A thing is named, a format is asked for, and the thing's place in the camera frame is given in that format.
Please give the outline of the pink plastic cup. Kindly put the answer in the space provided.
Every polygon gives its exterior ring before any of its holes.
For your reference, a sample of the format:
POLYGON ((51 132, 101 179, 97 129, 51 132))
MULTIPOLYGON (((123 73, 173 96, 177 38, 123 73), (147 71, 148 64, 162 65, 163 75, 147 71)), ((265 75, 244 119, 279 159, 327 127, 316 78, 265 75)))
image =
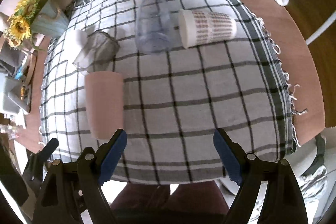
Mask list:
POLYGON ((108 140, 123 128, 123 77, 111 71, 92 72, 84 78, 84 89, 91 135, 108 140))

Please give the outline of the white curved floor lamp pole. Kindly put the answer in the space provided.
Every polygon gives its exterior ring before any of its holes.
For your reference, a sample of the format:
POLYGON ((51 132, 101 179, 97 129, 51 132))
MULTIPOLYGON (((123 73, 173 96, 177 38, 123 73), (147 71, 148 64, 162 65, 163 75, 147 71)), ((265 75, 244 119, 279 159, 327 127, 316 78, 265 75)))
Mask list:
POLYGON ((336 11, 311 35, 306 39, 306 45, 310 45, 317 38, 319 38, 336 20, 336 11))

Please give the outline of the checkered grey white tablecloth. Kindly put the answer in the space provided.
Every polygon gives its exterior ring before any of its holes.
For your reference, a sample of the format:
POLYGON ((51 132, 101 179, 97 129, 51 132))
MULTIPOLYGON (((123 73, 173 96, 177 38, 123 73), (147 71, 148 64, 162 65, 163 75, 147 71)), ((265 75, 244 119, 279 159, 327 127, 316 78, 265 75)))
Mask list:
POLYGON ((166 0, 174 28, 180 9, 222 12, 236 22, 236 37, 188 50, 177 41, 170 52, 145 55, 135 45, 142 1, 73 0, 67 7, 70 22, 49 47, 41 87, 42 138, 59 141, 52 159, 73 162, 85 147, 102 145, 89 132, 84 75, 67 57, 74 30, 107 32, 120 46, 108 63, 124 79, 127 146, 115 180, 182 184, 224 176, 216 128, 263 160, 295 152, 289 75, 261 18, 240 0, 166 0))

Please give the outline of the cluttered side shelf items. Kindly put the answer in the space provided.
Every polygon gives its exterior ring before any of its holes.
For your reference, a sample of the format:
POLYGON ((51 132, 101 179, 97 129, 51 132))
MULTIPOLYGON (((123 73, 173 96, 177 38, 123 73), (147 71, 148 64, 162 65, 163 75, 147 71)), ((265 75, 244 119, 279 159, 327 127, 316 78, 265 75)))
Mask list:
POLYGON ((32 87, 37 51, 11 48, 1 37, 1 114, 12 121, 16 129, 10 133, 17 137, 26 128, 26 116, 31 111, 32 87))

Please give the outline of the white plastic cup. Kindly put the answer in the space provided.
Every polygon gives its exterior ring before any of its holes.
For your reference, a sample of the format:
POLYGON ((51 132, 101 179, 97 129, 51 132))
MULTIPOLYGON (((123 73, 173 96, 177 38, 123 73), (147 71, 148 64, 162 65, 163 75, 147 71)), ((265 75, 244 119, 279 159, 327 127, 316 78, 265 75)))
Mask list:
POLYGON ((88 41, 88 35, 83 30, 68 31, 65 37, 65 42, 68 49, 82 49, 88 41))

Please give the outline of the teal ribbed flower pot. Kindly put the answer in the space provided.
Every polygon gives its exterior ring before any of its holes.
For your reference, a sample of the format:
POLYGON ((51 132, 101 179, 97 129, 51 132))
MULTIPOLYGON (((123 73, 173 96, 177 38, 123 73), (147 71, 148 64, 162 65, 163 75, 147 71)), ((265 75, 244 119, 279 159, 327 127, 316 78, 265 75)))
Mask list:
POLYGON ((62 9, 53 0, 48 0, 31 23, 31 30, 58 39, 66 31, 69 22, 62 9))

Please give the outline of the smoky grey transparent cup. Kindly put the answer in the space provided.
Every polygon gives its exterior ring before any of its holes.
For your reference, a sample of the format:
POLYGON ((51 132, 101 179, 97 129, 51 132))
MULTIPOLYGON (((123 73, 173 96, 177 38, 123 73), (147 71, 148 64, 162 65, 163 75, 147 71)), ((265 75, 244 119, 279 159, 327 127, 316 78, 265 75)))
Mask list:
POLYGON ((120 45, 110 34, 97 30, 80 46, 72 64, 83 75, 106 71, 120 50, 120 45))

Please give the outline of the clear bluish plastic cup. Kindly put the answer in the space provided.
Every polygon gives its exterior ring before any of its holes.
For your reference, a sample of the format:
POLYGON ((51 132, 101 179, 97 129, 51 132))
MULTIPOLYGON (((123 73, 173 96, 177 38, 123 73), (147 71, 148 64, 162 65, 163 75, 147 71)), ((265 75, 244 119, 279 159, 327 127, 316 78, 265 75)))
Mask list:
POLYGON ((173 24, 165 0, 143 0, 135 20, 135 43, 139 52, 159 55, 173 47, 173 24))

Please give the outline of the artificial sunflower bouquet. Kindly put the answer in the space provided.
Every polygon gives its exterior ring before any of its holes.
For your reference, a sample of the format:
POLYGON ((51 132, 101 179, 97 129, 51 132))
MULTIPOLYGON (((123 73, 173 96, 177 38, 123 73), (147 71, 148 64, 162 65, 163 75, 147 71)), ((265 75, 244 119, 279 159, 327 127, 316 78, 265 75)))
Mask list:
POLYGON ((4 38, 12 48, 19 48, 25 40, 31 42, 33 49, 38 50, 33 42, 31 23, 48 0, 20 0, 3 31, 4 38))

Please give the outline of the houndstooth patterned paper cup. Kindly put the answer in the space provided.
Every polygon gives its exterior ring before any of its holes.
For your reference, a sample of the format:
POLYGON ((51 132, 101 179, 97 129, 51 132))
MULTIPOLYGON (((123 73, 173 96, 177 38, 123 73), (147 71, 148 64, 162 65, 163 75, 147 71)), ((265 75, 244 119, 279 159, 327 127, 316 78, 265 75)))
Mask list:
POLYGON ((232 40, 236 37, 237 23, 234 18, 218 12, 179 10, 179 34, 185 49, 232 40))

